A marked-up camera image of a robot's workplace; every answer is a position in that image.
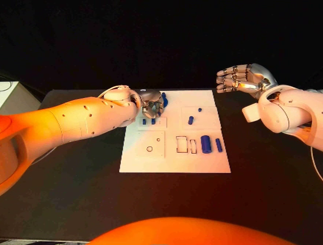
small blue object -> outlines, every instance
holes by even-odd
[[[168,104],[169,104],[165,92],[162,93],[162,97],[164,97],[164,108],[165,108],[168,106]]]
[[[208,135],[201,137],[201,144],[202,144],[202,152],[205,154],[211,153],[211,138]]]
[[[223,152],[221,140],[220,139],[215,139],[215,142],[217,142],[218,152]]]
[[[189,117],[189,125],[192,125],[194,119],[195,119],[195,118],[191,116],[191,117]]]

robotic hand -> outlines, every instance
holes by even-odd
[[[243,109],[249,122],[262,119],[275,133],[296,136],[323,151],[323,93],[279,85],[270,71],[259,64],[221,70],[217,83],[218,93],[240,90],[259,99]]]
[[[129,86],[120,85],[99,97],[70,101],[40,111],[0,115],[0,195],[50,149],[127,126],[136,121],[140,109],[149,118],[161,116],[161,92],[145,90],[139,95]]]

